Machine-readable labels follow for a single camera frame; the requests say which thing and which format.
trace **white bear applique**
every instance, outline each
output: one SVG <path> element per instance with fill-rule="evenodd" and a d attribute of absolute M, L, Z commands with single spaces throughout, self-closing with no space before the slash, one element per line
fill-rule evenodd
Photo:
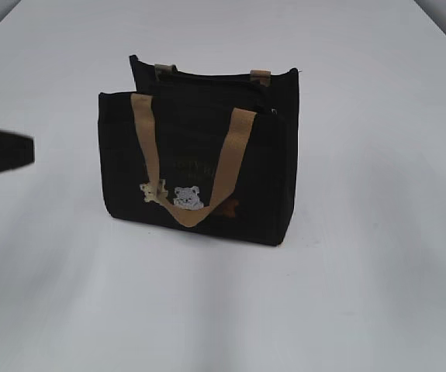
<path fill-rule="evenodd" d="M 174 203 L 178 208 L 196 211 L 204 208 L 204 203 L 199 198 L 199 187 L 193 186 L 191 188 L 175 188 L 176 198 Z"/>

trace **tan handle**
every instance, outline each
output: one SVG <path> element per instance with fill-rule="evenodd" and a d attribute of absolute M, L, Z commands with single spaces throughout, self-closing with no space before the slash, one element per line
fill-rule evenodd
<path fill-rule="evenodd" d="M 251 70 L 251 81 L 259 81 L 265 87 L 271 85 L 271 72 L 267 70 Z"/>
<path fill-rule="evenodd" d="M 196 226 L 219 204 L 233 194 L 256 113 L 240 108 L 234 108 L 231 112 L 230 127 L 221 148 L 209 205 L 196 211 L 191 211 L 171 204 L 167 199 L 168 193 L 159 189 L 160 166 L 155 138 L 152 96 L 132 93 L 131 107 L 135 118 L 138 142 L 147 165 L 147 175 L 152 190 L 156 192 L 157 202 L 165 207 L 176 221 L 183 226 Z"/>
<path fill-rule="evenodd" d="M 154 65 L 154 72 L 155 72 L 155 79 L 159 81 L 159 75 L 160 74 L 173 74 L 174 72 L 177 72 L 178 69 L 176 68 L 175 64 L 155 64 Z"/>
<path fill-rule="evenodd" d="M 173 74 L 178 72 L 175 64 L 155 64 L 155 78 L 159 81 L 160 74 Z M 259 81 L 265 87 L 271 85 L 271 72 L 267 70 L 251 70 L 251 81 Z"/>

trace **white table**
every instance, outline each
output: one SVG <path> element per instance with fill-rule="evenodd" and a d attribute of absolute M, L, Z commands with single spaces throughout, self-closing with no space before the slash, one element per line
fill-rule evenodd
<path fill-rule="evenodd" d="M 112 219 L 97 94 L 127 57 L 298 67 L 278 249 Z M 22 0 L 0 24 L 0 371 L 446 370 L 446 37 L 408 0 Z"/>

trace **bag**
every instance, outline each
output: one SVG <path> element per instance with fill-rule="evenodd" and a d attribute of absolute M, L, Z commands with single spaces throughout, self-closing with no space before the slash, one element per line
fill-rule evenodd
<path fill-rule="evenodd" d="M 109 213 L 280 244 L 295 196 L 298 71 L 251 81 L 130 61 L 138 91 L 99 95 Z"/>

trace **canvas bag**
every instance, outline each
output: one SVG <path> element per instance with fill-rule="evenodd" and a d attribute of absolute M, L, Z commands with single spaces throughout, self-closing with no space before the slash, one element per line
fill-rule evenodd
<path fill-rule="evenodd" d="M 296 141 L 297 128 L 272 107 L 272 83 L 163 82 L 152 69 L 153 79 L 138 92 L 99 96 L 102 190 L 110 214 L 280 244 L 293 209 L 296 152 L 290 156 L 289 139 Z"/>

